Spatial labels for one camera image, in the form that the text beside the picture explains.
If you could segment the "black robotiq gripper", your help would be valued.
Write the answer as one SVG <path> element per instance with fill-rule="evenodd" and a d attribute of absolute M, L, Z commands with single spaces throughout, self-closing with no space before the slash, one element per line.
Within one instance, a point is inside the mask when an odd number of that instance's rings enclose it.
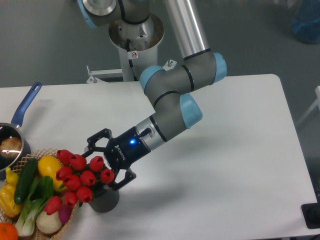
<path fill-rule="evenodd" d="M 114 179 L 108 184 L 113 190 L 120 190 L 137 175 L 130 166 L 151 152 L 151 149 L 141 140 L 137 127 L 134 126 L 113 138 L 112 131 L 104 128 L 90 136 L 87 140 L 82 157 L 87 158 L 93 153 L 101 153 L 108 165 L 114 171 Z"/>

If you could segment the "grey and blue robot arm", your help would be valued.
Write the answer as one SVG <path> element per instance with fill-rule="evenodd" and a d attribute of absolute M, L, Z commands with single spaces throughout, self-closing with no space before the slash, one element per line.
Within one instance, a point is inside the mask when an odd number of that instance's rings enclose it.
<path fill-rule="evenodd" d="M 147 0 L 78 2 L 90 27 L 109 26 L 109 38 L 118 49 L 121 65 L 119 70 L 89 72 L 89 76 L 117 74 L 124 81 L 139 82 L 154 109 L 154 114 L 116 138 L 104 129 L 87 140 L 85 156 L 101 152 L 115 174 L 125 170 L 122 181 L 109 183 L 114 190 L 135 178 L 130 169 L 134 162 L 202 119 L 191 92 L 227 75 L 223 56 L 209 47 L 195 1 L 167 0 L 164 4 L 183 58 L 183 64 L 176 67 L 158 65 L 164 26 L 150 12 Z"/>

